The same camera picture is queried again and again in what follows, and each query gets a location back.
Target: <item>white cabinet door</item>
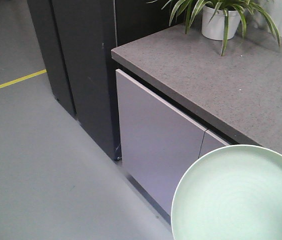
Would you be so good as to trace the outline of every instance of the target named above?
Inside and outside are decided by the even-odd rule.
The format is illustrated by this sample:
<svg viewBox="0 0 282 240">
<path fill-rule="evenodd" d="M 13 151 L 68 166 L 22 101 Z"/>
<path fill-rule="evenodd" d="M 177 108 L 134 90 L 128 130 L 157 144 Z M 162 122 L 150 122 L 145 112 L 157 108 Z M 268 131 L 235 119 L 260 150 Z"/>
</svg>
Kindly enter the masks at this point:
<svg viewBox="0 0 282 240">
<path fill-rule="evenodd" d="M 198 159 L 206 128 L 116 71 L 122 165 L 170 214 L 175 189 Z"/>
<path fill-rule="evenodd" d="M 221 137 L 214 134 L 212 131 L 207 130 L 204 133 L 202 147 L 200 151 L 200 157 L 203 156 L 204 154 L 211 152 L 212 150 L 228 145 L 230 145 L 228 142 L 226 142 Z"/>
</svg>

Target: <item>plate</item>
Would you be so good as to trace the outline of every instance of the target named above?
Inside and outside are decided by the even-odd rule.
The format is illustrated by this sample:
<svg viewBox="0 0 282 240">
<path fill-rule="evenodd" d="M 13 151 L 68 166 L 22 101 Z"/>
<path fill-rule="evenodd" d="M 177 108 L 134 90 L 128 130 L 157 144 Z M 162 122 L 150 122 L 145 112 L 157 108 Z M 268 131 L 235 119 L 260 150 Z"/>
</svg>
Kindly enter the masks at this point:
<svg viewBox="0 0 282 240">
<path fill-rule="evenodd" d="M 254 145 L 207 153 L 174 193 L 175 240 L 282 240 L 282 155 Z"/>
</svg>

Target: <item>yellow floor line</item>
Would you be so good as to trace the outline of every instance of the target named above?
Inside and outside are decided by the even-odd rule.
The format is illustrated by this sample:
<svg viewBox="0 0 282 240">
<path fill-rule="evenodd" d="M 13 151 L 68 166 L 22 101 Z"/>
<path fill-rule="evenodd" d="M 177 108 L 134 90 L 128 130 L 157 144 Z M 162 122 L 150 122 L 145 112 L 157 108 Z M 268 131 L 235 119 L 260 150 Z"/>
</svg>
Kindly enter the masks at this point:
<svg viewBox="0 0 282 240">
<path fill-rule="evenodd" d="M 23 77 L 19 77 L 17 79 L 14 79 L 12 81 L 8 81 L 6 83 L 3 83 L 3 84 L 0 84 L 0 89 L 4 88 L 4 87 L 7 87 L 7 86 L 10 86 L 12 84 L 16 84 L 16 83 L 19 83 L 19 82 L 22 82 L 24 80 L 27 80 L 27 79 L 30 79 L 30 78 L 33 78 L 35 76 L 38 76 L 38 75 L 41 75 L 41 74 L 44 74 L 46 73 L 47 70 L 46 69 L 43 69 L 41 71 L 37 71 L 35 73 L 32 73 L 32 74 L 29 74 L 29 75 L 26 75 L 26 76 L 23 76 Z"/>
</svg>

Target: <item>potted plant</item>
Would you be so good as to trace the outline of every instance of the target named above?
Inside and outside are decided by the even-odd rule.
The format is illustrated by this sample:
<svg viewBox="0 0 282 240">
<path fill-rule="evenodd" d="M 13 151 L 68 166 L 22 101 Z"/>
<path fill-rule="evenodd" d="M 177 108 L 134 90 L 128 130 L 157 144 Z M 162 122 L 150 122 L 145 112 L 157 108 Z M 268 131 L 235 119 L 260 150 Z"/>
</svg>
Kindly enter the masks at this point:
<svg viewBox="0 0 282 240">
<path fill-rule="evenodd" d="M 163 8 L 172 1 L 168 0 Z M 280 35 L 277 26 L 270 15 L 255 0 L 178 0 L 171 11 L 169 25 L 171 25 L 174 17 L 178 17 L 185 12 L 185 33 L 187 33 L 195 17 L 202 9 L 202 34 L 210 39 L 222 40 L 221 56 L 224 56 L 228 40 L 233 38 L 240 22 L 242 25 L 242 37 L 245 37 L 247 32 L 245 11 L 251 15 L 259 12 L 264 17 L 269 30 L 280 46 Z"/>
</svg>

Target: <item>gray floor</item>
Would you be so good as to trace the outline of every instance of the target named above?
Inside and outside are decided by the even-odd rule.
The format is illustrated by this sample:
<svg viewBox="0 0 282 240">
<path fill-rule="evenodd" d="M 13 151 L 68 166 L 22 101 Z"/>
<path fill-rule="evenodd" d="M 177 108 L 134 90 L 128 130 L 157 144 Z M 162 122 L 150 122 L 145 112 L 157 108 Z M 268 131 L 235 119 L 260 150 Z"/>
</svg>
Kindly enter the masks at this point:
<svg viewBox="0 0 282 240">
<path fill-rule="evenodd" d="M 0 0 L 0 84 L 44 69 L 29 20 L 25 0 Z M 0 89 L 0 240 L 172 239 L 46 74 Z"/>
</svg>

